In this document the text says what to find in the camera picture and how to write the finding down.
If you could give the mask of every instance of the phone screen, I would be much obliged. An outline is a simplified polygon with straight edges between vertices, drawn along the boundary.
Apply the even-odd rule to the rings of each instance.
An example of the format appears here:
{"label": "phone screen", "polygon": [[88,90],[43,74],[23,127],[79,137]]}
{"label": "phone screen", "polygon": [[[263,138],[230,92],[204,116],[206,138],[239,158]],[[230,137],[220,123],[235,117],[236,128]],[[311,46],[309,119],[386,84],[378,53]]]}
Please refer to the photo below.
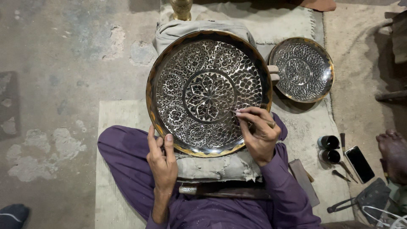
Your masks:
{"label": "phone screen", "polygon": [[374,177],[374,172],[359,147],[355,146],[348,150],[346,155],[363,183],[370,181]]}

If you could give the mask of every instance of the bare foot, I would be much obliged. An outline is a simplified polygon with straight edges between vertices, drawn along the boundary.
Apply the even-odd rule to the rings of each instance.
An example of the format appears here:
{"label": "bare foot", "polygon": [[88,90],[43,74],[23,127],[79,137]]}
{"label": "bare foot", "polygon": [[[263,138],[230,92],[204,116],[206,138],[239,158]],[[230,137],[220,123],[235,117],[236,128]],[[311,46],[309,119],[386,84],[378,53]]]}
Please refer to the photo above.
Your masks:
{"label": "bare foot", "polygon": [[387,163],[389,178],[394,183],[407,184],[407,141],[394,130],[376,136],[379,150]]}

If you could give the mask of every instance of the black container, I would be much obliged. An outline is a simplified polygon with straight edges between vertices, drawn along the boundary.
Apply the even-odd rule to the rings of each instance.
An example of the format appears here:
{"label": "black container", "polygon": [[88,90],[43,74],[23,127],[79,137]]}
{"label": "black container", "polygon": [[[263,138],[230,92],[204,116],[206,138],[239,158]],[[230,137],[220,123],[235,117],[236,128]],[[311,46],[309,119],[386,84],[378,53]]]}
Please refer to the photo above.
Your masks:
{"label": "black container", "polygon": [[321,161],[331,164],[338,164],[341,161],[341,155],[336,150],[321,150],[318,157]]}
{"label": "black container", "polygon": [[339,139],[333,135],[326,135],[318,139],[318,145],[322,149],[336,150],[339,149]]}

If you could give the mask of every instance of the metal plate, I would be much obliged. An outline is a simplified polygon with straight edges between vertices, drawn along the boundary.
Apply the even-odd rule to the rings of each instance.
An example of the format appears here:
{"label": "metal plate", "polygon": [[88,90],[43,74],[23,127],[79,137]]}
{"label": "metal plate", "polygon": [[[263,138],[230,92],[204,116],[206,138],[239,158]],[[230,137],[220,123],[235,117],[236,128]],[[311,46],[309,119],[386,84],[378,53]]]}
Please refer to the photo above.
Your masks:
{"label": "metal plate", "polygon": [[271,80],[258,51],[224,31],[204,30],[173,42],[147,82],[147,108],[164,137],[182,152],[215,157],[244,146],[231,110],[271,107]]}
{"label": "metal plate", "polygon": [[277,88],[297,102],[313,103],[324,98],[334,82],[329,54],[318,43],[303,37],[277,44],[270,53],[269,65],[279,69]]}

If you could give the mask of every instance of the white cord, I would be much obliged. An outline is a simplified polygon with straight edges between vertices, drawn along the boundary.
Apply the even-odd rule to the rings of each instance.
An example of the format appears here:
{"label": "white cord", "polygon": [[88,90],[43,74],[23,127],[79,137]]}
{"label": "white cord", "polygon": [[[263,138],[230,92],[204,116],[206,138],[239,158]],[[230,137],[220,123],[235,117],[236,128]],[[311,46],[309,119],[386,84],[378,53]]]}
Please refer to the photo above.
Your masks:
{"label": "white cord", "polygon": [[[367,212],[365,211],[365,207],[368,207],[368,208],[371,208],[371,209],[375,209],[375,210],[379,210],[379,211],[385,212],[385,213],[387,213],[387,214],[390,214],[390,215],[392,215],[392,216],[395,216],[395,217],[397,217],[397,220],[395,220],[391,225],[388,224],[388,223],[383,223],[382,221],[376,219],[375,217],[373,217],[373,216],[371,216],[369,213],[367,213]],[[373,218],[374,220],[376,220],[377,222],[380,222],[380,223],[382,223],[383,225],[385,225],[385,226],[387,226],[387,227],[390,227],[390,229],[401,228],[401,227],[397,226],[397,224],[400,223],[400,221],[402,221],[402,220],[404,221],[404,223],[407,223],[407,220],[406,220],[407,216],[401,217],[401,216],[395,215],[395,214],[393,214],[393,213],[390,213],[390,212],[388,212],[388,211],[381,210],[381,209],[379,209],[379,208],[375,208],[375,207],[371,207],[371,206],[362,206],[362,211],[363,211],[366,215],[368,215],[368,216],[370,216],[371,218]]]}
{"label": "white cord", "polygon": [[13,217],[15,220],[17,220],[18,222],[22,222],[19,219],[17,219],[17,217],[13,216],[12,214],[8,214],[8,213],[0,213],[0,216],[11,216]]}

